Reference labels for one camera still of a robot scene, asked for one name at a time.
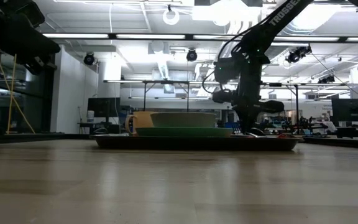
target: dark tray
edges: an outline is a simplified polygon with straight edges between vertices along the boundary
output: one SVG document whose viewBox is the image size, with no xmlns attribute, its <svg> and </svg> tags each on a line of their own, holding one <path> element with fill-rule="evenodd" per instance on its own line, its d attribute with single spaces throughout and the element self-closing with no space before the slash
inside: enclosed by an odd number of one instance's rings
<svg viewBox="0 0 358 224">
<path fill-rule="evenodd" d="M 92 136 L 103 149 L 291 151 L 298 138 Z"/>
</svg>

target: bowl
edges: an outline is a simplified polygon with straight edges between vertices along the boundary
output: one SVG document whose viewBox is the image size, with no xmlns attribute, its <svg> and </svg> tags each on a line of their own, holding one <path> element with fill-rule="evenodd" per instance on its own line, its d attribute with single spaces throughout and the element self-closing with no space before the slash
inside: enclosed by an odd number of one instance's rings
<svg viewBox="0 0 358 224">
<path fill-rule="evenodd" d="M 150 115 L 154 127 L 214 128 L 216 114 L 211 113 L 155 113 Z"/>
</svg>

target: mug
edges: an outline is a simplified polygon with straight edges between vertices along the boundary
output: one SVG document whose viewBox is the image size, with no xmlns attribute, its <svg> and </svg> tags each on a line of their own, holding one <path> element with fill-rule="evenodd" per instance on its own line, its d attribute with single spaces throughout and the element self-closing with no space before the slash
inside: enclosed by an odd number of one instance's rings
<svg viewBox="0 0 358 224">
<path fill-rule="evenodd" d="M 134 112 L 134 115 L 127 116 L 127 119 L 125 120 L 125 129 L 128 133 L 136 134 L 136 128 L 152 128 L 154 127 L 153 121 L 151 118 L 151 114 L 154 114 L 156 112 L 148 112 L 148 111 L 137 111 Z M 131 119 L 134 119 L 133 122 L 133 133 L 129 129 L 129 121 Z"/>
</svg>

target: computer monitor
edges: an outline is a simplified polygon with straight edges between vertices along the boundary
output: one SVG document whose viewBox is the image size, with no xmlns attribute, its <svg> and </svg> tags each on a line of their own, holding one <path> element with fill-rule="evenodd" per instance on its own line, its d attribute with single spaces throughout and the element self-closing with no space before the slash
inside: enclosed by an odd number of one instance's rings
<svg viewBox="0 0 358 224">
<path fill-rule="evenodd" d="M 94 111 L 95 118 L 118 117 L 120 98 L 89 98 L 88 111 Z"/>
<path fill-rule="evenodd" d="M 332 99 L 333 121 L 358 121 L 358 99 Z"/>
</svg>

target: wooden table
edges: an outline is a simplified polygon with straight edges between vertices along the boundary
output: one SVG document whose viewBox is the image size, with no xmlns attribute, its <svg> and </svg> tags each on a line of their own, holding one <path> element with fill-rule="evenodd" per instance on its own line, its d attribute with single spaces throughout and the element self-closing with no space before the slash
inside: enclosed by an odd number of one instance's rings
<svg viewBox="0 0 358 224">
<path fill-rule="evenodd" d="M 0 144 L 0 223 L 358 223 L 358 150 Z"/>
</svg>

